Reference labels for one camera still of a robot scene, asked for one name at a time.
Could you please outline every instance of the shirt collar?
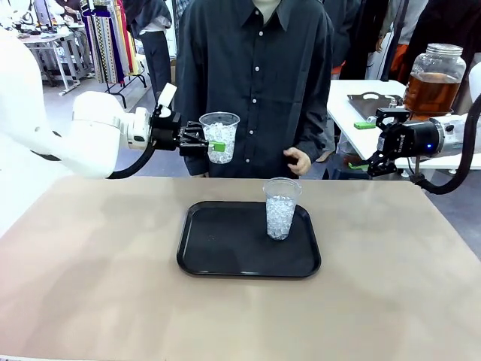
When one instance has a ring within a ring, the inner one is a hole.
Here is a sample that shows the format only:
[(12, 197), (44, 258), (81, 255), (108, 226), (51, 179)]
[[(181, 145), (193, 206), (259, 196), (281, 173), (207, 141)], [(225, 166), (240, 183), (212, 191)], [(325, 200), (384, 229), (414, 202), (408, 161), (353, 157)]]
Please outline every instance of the shirt collar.
[[(274, 14), (277, 14), (280, 25), (283, 27), (285, 32), (289, 26), (292, 7), (296, 1), (297, 0), (281, 0), (279, 6), (274, 12)], [(235, 0), (235, 2), (237, 4), (237, 13), (239, 14), (239, 23), (240, 26), (243, 26), (256, 9), (256, 6), (252, 0)]]

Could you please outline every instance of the glass jar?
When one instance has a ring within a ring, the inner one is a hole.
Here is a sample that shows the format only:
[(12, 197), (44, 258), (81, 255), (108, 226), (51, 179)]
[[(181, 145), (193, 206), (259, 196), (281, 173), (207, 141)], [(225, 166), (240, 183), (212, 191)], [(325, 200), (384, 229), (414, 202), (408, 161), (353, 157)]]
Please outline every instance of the glass jar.
[(463, 48), (455, 45), (429, 44), (426, 52), (416, 58), (404, 94), (404, 107), (413, 112), (415, 119), (451, 112), (466, 71), (462, 53)]

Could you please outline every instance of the ice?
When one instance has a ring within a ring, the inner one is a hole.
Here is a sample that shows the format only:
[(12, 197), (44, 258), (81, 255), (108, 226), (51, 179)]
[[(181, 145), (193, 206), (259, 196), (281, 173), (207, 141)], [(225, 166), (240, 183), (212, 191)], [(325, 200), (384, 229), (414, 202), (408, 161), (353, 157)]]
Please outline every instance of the ice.
[(282, 241), (289, 235), (296, 202), (284, 196), (268, 197), (266, 204), (268, 235)]
[(204, 127), (204, 135), (208, 141), (218, 141), (225, 143), (224, 152), (214, 152), (209, 149), (209, 159), (212, 163), (226, 164), (232, 160), (234, 156), (235, 133), (237, 124), (225, 126), (222, 123), (214, 123)]

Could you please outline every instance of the clear plastic cup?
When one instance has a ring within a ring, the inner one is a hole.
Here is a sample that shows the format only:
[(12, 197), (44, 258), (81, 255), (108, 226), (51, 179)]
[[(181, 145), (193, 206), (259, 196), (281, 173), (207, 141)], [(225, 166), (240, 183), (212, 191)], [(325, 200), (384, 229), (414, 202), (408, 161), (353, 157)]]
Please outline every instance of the clear plastic cup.
[(292, 179), (274, 178), (265, 183), (264, 192), (268, 235), (276, 241), (283, 241), (291, 230), (302, 187)]
[(226, 164), (234, 156), (235, 133), (241, 119), (232, 113), (209, 113), (201, 117), (204, 136), (208, 141), (216, 141), (225, 144), (225, 151), (216, 152), (209, 148), (209, 159), (212, 163)]

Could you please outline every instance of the brown liquid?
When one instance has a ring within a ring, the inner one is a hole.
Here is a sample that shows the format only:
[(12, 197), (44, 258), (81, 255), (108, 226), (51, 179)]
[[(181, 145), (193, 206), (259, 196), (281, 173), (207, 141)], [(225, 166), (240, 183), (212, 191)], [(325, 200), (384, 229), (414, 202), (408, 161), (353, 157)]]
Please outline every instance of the brown liquid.
[(404, 94), (404, 106), (417, 119), (445, 115), (451, 111), (459, 83), (441, 73), (412, 74)]

